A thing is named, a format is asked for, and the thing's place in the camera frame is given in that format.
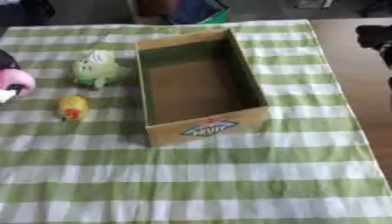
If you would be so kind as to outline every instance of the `tablecloth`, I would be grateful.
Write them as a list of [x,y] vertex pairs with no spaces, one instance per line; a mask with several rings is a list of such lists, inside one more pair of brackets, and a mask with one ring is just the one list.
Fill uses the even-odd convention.
[[[97,91],[67,75],[91,48],[135,69],[139,39],[221,27],[267,98],[257,133],[146,148],[135,73]],[[0,108],[0,223],[392,223],[389,187],[306,20],[19,27],[0,48],[38,83]],[[62,122],[56,101],[72,94],[91,109]]]

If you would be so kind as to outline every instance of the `box label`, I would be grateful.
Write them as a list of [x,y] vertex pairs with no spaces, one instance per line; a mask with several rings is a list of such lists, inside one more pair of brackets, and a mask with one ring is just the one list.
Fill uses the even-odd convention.
[[238,125],[238,122],[210,119],[203,122],[201,125],[195,126],[185,131],[181,135],[192,137],[210,137],[236,125]]

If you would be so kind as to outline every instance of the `wooden table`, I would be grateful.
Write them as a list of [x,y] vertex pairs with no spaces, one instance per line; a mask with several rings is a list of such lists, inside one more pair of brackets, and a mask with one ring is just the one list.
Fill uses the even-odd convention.
[[392,18],[312,21],[325,55],[392,185],[392,107],[388,70],[378,52],[357,43],[358,25],[392,25]]

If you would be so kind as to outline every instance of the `open cardboard box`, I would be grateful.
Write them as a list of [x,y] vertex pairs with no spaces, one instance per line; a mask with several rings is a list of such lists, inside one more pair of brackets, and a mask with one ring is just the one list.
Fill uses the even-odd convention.
[[230,30],[136,43],[152,146],[260,128],[267,103]]

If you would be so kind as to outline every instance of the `yellow toy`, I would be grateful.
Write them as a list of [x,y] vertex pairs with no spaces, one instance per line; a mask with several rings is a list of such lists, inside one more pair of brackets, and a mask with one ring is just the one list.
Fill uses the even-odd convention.
[[88,101],[81,95],[69,95],[59,100],[59,113],[64,120],[80,120],[87,112]]

